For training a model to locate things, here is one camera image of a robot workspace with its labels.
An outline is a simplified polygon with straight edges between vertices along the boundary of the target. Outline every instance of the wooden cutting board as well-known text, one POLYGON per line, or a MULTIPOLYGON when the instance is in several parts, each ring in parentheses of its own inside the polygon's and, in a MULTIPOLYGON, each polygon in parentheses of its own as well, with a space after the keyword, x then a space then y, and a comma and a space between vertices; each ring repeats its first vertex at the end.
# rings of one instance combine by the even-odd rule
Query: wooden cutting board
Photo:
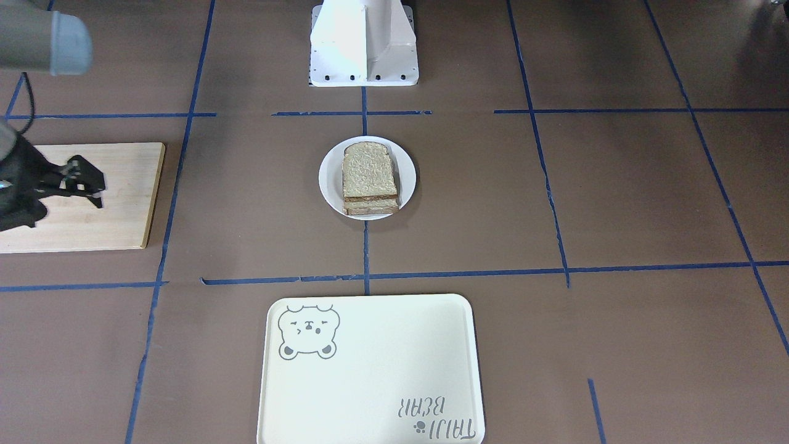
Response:
POLYGON ((48 214, 35 228, 0 231, 0 253, 45 251, 132 250, 145 248, 151 230, 162 143, 41 145, 36 148, 53 164, 76 154, 104 173, 104 208, 85 198, 52 196, 41 202, 48 214))

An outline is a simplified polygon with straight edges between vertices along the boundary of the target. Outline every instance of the white plate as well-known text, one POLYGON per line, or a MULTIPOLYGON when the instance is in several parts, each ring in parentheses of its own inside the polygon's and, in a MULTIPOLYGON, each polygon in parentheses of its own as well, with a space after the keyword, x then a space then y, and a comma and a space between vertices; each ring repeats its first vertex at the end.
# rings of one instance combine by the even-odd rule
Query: white plate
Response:
POLYGON ((258 444, 480 444, 473 312, 460 295, 280 299, 258 444))
POLYGON ((413 160, 400 145, 375 136, 352 137, 346 141, 341 141, 329 151, 318 170, 318 184, 320 193, 326 202, 331 205, 337 213, 357 220, 378 220, 391 214, 365 214, 362 216, 349 216, 342 211, 342 158, 345 156, 345 149, 357 142, 378 142, 389 150, 389 157, 392 159, 394 168, 394 184, 398 190, 398 203, 400 209, 406 206, 413 196, 413 191, 417 187, 417 169, 413 166, 413 160))

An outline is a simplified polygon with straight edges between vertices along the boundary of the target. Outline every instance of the bear face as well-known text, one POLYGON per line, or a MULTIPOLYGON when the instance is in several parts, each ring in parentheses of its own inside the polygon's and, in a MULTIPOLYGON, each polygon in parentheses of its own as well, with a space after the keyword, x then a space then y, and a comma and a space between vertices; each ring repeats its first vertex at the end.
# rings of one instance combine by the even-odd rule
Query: bear face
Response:
POLYGON ((340 316, 331 307, 301 307, 287 311, 279 316, 279 330, 282 332, 282 345, 279 355, 291 360, 299 353, 317 353, 329 359, 337 352, 335 332, 340 325, 340 316))

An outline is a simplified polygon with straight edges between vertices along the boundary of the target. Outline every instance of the bear ear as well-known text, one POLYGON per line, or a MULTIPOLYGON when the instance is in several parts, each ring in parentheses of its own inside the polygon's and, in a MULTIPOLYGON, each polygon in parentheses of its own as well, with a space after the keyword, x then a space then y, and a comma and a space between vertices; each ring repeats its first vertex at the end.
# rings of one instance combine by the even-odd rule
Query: bear ear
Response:
POLYGON ((291 359, 295 358, 297 354, 298 352, 285 345, 284 342, 279 346, 279 356, 286 361, 290 361, 291 359))
POLYGON ((318 356, 323 359, 329 359, 335 355, 337 352, 337 345, 334 341, 330 342, 326 347, 321 348, 318 350, 318 356))

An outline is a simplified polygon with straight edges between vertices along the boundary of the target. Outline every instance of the bread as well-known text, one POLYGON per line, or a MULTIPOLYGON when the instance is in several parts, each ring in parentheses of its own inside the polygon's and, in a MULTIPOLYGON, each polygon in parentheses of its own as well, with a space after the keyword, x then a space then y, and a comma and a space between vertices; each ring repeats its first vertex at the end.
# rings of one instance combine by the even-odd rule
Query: bread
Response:
POLYGON ((385 145, 363 141, 346 148, 342 197, 349 215, 391 214, 399 209, 394 169, 385 145))

